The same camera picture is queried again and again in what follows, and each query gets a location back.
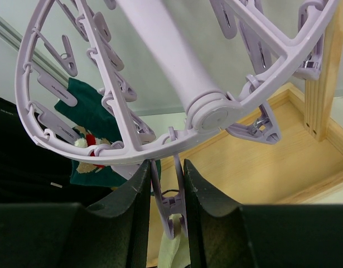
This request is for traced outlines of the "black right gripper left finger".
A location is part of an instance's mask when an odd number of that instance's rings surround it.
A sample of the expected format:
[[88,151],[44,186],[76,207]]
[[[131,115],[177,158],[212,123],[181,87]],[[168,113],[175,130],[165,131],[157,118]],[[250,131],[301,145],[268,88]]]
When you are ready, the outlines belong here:
[[0,267],[145,267],[151,163],[120,188],[79,203],[0,204]]

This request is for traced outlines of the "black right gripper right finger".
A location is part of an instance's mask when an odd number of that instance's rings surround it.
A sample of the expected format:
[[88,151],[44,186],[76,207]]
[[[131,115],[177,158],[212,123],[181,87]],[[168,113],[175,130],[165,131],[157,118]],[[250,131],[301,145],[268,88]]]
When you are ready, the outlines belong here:
[[183,169],[192,267],[343,267],[343,204],[241,204]]

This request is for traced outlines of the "cream sock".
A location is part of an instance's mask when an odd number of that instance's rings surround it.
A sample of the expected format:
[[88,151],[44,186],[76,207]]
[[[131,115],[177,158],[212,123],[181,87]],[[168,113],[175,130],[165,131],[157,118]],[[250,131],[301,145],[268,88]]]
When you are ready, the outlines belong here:
[[162,235],[157,267],[191,267],[189,239],[183,233],[180,217],[180,214],[171,217],[175,233],[174,239],[170,240],[165,233]]

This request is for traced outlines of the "green christmas sock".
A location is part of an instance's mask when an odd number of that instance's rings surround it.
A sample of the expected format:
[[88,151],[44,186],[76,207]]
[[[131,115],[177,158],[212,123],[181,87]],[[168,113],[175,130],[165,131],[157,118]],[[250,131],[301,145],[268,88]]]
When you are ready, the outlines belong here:
[[[86,148],[102,143],[111,145],[122,140],[115,118],[102,107],[102,96],[89,84],[69,78],[67,91],[77,99],[71,107],[58,101],[54,109],[75,123],[80,135],[75,145]],[[127,179],[110,166],[94,165],[73,160],[70,182],[76,185],[104,186],[115,190]]]

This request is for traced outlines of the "purple round clip hanger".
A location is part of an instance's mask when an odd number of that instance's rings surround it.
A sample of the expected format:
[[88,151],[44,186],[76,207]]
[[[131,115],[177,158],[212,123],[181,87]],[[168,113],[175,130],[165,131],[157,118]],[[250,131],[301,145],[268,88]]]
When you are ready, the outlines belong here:
[[[18,51],[15,100],[22,125],[38,146],[72,160],[94,165],[133,165],[160,160],[191,149],[226,130],[230,135],[275,144],[281,133],[268,98],[292,75],[318,76],[325,29],[338,1],[305,1],[298,11],[298,32],[289,38],[263,13],[260,1],[212,1],[211,6],[227,39],[241,33],[254,68],[238,96],[222,91],[188,44],[162,1],[105,1],[122,24],[134,30],[159,70],[141,65],[141,96],[148,103],[177,96],[186,113],[182,130],[157,136],[129,107],[136,101],[135,85],[123,76],[125,62],[111,46],[112,35],[104,14],[87,1],[38,1]],[[79,100],[33,57],[43,44],[59,71],[70,81],[80,77],[79,64],[89,71],[97,106],[117,122],[120,137],[110,145],[79,147],[80,133],[30,93],[30,76],[64,107]]]

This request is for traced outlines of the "black shorts on hanger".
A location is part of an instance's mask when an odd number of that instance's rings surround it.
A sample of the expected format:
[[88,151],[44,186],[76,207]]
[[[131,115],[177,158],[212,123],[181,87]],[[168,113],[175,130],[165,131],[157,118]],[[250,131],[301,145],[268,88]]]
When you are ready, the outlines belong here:
[[16,105],[0,98],[0,203],[81,203],[89,206],[112,192],[70,184],[70,159],[35,145]]

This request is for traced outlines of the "wooden rack base tray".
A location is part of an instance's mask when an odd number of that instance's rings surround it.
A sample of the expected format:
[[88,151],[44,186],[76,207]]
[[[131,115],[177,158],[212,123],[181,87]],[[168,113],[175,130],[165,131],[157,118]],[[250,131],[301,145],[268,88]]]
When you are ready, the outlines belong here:
[[275,145],[221,132],[180,154],[211,184],[246,204],[299,203],[343,182],[343,128],[328,123],[319,142],[305,129],[303,94],[291,83],[269,99],[281,129]]

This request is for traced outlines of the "wooden rack right post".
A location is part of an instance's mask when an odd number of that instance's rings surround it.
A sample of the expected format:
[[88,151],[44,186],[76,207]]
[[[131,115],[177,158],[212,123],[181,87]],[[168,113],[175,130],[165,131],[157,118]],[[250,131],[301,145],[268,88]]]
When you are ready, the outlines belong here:
[[321,142],[326,138],[343,50],[343,1],[326,28],[319,80],[305,82],[304,127]]

